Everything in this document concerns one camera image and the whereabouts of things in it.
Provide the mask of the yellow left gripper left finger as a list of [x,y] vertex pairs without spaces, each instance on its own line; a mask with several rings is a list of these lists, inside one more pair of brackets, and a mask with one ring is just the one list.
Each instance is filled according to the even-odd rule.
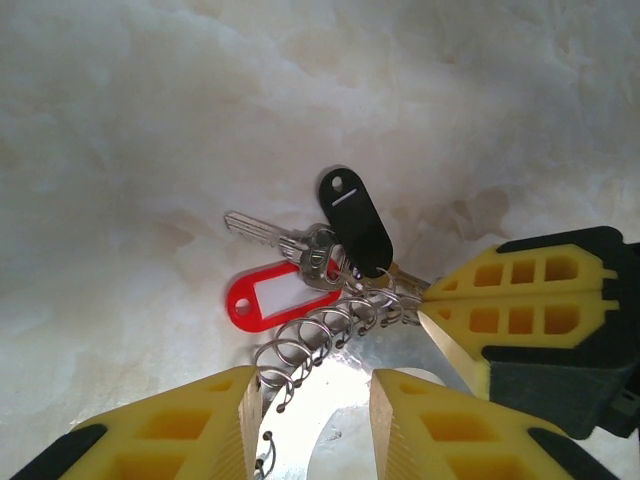
[[262,418],[258,370],[239,366],[94,416],[18,479],[251,479]]

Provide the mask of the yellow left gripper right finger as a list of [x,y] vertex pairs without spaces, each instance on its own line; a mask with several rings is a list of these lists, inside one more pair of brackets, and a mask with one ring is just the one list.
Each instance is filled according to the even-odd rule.
[[380,479],[611,479],[557,426],[394,370],[371,376]]

